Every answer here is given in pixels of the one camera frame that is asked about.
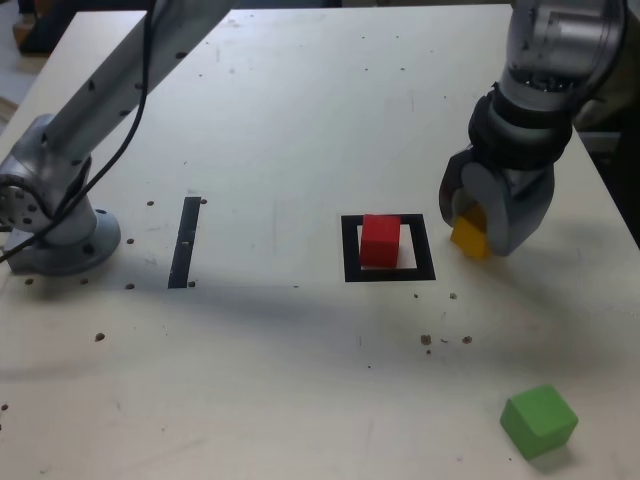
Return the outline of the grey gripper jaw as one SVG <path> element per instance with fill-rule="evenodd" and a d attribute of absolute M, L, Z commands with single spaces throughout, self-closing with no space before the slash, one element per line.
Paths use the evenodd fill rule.
<path fill-rule="evenodd" d="M 536 232 L 555 187 L 553 167 L 524 171 L 469 163 L 461 181 L 459 213 L 477 222 L 491 252 L 502 257 Z"/>
<path fill-rule="evenodd" d="M 447 163 L 439 188 L 439 208 L 446 224 L 454 224 L 459 215 L 473 206 L 473 199 L 465 190 L 461 177 L 463 168 L 472 160 L 472 147 L 468 146 Z"/>

